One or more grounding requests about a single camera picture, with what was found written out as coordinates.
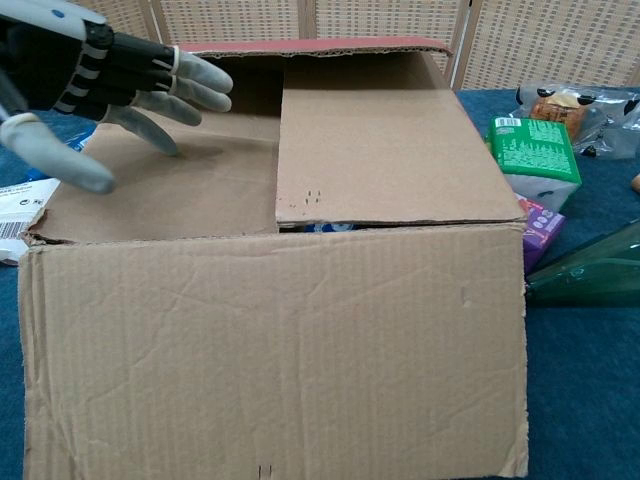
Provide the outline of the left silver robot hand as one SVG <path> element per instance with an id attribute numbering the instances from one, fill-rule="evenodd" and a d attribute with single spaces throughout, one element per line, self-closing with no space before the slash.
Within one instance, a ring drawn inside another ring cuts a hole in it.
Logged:
<path id="1" fill-rule="evenodd" d="M 178 148 L 148 112 L 187 126 L 228 112 L 232 78 L 210 62 L 114 30 L 67 1 L 1 4 L 1 143 L 31 167 L 85 191 L 113 191 L 112 173 L 64 143 L 38 117 L 56 111 L 114 124 L 166 155 Z"/>

